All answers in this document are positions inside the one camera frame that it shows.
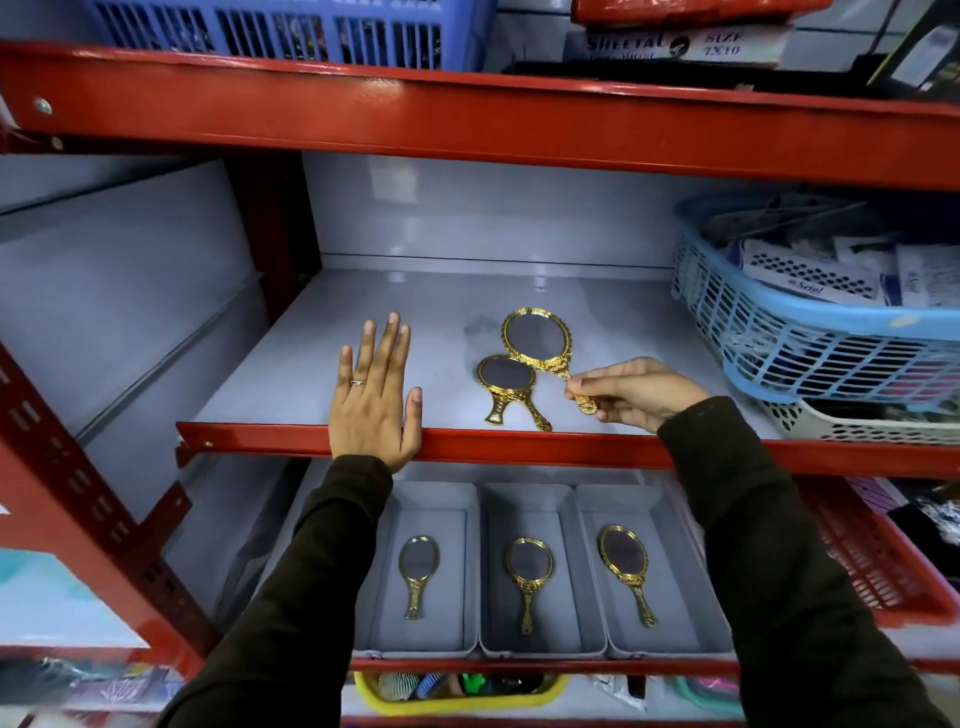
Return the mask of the person's left hand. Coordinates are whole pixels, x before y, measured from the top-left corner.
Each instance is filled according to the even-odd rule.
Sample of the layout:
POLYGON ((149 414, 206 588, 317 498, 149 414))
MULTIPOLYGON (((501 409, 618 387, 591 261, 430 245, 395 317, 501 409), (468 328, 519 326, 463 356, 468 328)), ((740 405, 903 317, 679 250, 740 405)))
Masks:
POLYGON ((415 456, 402 454, 404 408, 411 391, 407 392, 404 386, 411 329, 408 324, 401 322, 401 349, 397 356, 401 364, 400 375, 382 391, 371 390, 371 361, 382 336, 377 333, 375 321, 364 322, 358 353, 353 353, 352 389, 344 401, 334 401, 333 398, 331 401, 328 414, 329 446, 334 458, 346 455, 373 456, 395 474, 415 456))

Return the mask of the gold ornate hand mirror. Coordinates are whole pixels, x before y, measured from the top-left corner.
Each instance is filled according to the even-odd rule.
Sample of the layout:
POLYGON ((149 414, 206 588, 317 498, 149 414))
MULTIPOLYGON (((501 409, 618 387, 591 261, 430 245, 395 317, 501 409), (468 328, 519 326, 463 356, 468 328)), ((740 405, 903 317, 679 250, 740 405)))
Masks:
POLYGON ((551 422, 534 405, 533 389, 537 375, 530 365, 510 358, 507 354, 493 354, 480 360, 474 373, 477 383, 486 389, 491 397, 486 424, 503 427, 507 407, 518 403, 530 414, 538 431, 553 431, 551 422))
POLYGON ((535 631, 535 598, 554 576, 553 552, 543 540, 520 537, 506 548, 505 565, 522 595, 521 635, 530 637, 535 631))
POLYGON ((407 589, 404 619, 418 621, 424 617, 426 588, 441 561, 437 541, 428 535, 406 540, 398 555, 398 570, 407 589))
POLYGON ((535 307, 514 310, 502 322, 500 335, 510 358, 564 382, 571 379, 572 334, 556 314, 535 307))
POLYGON ((608 524, 598 532, 597 547, 606 568, 630 590, 642 625, 655 628, 658 619, 644 594, 650 560, 643 542, 630 528, 608 524))

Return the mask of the person's left forearm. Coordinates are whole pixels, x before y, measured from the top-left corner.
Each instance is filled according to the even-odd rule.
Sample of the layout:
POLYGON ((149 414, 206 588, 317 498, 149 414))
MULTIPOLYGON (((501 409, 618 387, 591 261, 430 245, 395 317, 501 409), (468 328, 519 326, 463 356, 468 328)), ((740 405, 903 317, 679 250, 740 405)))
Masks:
POLYGON ((392 488, 377 457, 332 461, 270 576, 157 728, 339 728, 356 601, 392 488))

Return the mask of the grey plastic tray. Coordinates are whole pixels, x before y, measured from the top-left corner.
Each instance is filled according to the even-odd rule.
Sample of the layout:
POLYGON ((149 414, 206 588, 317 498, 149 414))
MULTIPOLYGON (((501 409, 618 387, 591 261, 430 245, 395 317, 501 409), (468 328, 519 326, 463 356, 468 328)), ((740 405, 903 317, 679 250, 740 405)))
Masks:
POLYGON ((690 511, 671 480, 575 487, 598 601, 612 659, 734 657, 729 625, 717 601, 690 511), (647 554, 642 593, 656 620, 646 626, 632 591, 604 563, 598 539, 606 527, 633 533, 647 554))
POLYGON ((598 660, 606 622, 573 488, 556 483, 481 483, 481 627, 486 657, 598 660), (522 594, 506 569, 518 538, 542 540, 553 552, 552 579, 534 599, 534 633, 522 636, 522 594))
POLYGON ((376 531, 372 565, 355 608, 353 657, 447 659, 479 643, 481 509, 471 483, 396 481, 376 531), (404 618, 407 588, 399 555, 408 539, 428 535, 439 549, 423 618, 404 618))

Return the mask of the red metal shelving rack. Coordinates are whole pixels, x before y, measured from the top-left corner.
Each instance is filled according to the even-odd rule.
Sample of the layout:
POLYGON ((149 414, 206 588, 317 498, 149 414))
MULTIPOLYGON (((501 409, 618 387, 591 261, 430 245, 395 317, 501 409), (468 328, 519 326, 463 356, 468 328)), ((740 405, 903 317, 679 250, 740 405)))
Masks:
MULTIPOLYGON (((197 674, 330 466, 341 346, 390 311, 412 328, 405 390, 425 395, 399 481, 671 480, 684 499, 656 437, 582 414, 552 373, 533 389, 552 432, 517 402, 484 422, 475 367, 524 308, 567 324, 572 372, 647 356, 732 398, 796 478, 960 478, 960 446, 784 438, 671 293, 693 198, 842 194, 960 229, 960 105, 0 41, 7 152, 186 159, 0 215, 0 549, 53 554, 148 643, 0 660, 197 674)), ((351 658, 738 672, 735 655, 494 659, 479 642, 351 658)))

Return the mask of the white plastic basket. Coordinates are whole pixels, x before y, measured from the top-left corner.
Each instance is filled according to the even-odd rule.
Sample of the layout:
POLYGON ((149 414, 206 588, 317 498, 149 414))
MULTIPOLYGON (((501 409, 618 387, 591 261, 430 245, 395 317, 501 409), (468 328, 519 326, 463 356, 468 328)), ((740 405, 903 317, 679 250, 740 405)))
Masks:
POLYGON ((914 413, 900 405, 853 401, 755 403, 789 440, 960 447, 960 415, 914 413))

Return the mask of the pile of white packets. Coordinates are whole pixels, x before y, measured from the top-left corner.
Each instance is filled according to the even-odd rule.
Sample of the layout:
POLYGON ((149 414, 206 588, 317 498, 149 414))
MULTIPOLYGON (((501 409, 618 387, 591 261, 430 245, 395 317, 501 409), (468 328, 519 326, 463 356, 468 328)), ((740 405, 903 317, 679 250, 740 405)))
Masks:
POLYGON ((960 310, 960 233, 904 228, 865 200, 783 193, 709 214, 700 232, 749 278, 798 297, 960 310))

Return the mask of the colourful hair accessories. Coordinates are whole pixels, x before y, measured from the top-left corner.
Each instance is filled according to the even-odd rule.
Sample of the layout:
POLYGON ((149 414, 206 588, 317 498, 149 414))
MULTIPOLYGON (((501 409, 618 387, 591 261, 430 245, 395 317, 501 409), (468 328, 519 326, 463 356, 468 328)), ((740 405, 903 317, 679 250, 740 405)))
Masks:
POLYGON ((537 673, 381 672, 364 675, 387 702, 477 698, 527 698, 548 692, 557 677, 537 673))

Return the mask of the yellow plastic basket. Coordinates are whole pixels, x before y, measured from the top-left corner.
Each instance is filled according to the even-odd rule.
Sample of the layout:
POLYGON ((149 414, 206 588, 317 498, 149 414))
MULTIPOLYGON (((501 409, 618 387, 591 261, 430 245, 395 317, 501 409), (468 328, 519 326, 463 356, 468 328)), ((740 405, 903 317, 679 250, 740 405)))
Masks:
POLYGON ((495 712, 539 709, 556 701, 570 684, 570 675, 549 674, 557 677, 556 684, 548 691, 527 697, 499 697, 477 699, 446 699, 427 701, 387 702, 378 698, 365 674, 381 674, 384 671, 357 671, 353 674, 353 684, 359 697, 370 710, 384 718, 414 718, 452 716, 455 714, 478 713, 481 715, 495 712))

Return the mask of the clear plastic packet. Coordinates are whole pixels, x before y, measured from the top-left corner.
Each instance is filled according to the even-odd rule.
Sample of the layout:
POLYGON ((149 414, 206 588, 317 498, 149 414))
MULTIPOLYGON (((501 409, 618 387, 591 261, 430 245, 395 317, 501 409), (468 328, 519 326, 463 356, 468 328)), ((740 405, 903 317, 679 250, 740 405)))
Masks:
POLYGON ((644 675, 593 673, 588 674, 592 684, 611 698, 629 705, 631 710, 647 712, 647 677, 644 675))

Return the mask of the teal plastic item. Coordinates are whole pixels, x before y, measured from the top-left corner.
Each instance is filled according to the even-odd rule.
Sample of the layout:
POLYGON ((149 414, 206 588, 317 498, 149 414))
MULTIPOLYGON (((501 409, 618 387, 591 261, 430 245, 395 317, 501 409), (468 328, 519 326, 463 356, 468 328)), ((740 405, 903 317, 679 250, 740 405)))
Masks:
POLYGON ((721 676, 678 675, 670 678, 680 698, 715 717, 743 722, 745 713, 737 681, 721 676))

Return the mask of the dark blue plastic basket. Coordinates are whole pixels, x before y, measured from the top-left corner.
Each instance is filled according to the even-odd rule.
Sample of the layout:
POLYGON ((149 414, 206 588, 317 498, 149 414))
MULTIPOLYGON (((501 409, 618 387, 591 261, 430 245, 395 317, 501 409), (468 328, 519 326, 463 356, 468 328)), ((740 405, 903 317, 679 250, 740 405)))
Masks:
POLYGON ((126 50, 480 71, 498 0, 77 0, 126 50))

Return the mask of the pale blue box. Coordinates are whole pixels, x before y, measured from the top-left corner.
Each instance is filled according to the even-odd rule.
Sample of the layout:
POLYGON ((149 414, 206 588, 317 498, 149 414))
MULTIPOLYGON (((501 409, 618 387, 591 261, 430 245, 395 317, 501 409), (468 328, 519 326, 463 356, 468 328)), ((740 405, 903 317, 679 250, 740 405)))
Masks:
POLYGON ((148 646, 53 554, 0 548, 0 647, 148 646))

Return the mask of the red flat packet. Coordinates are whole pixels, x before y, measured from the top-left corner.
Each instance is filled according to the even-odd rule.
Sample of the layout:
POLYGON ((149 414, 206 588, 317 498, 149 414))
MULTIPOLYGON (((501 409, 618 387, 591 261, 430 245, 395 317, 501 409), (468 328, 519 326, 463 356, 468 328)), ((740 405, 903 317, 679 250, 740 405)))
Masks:
POLYGON ((782 23, 828 9, 834 0, 571 0, 586 28, 695 28, 740 21, 782 23))

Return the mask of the black packaged item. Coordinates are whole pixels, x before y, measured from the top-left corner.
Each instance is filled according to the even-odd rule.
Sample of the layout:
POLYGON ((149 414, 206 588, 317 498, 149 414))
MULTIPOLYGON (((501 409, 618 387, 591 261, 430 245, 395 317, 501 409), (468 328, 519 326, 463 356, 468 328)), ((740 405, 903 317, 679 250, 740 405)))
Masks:
POLYGON ((867 89, 878 99, 960 106, 960 0, 934 0, 867 89))

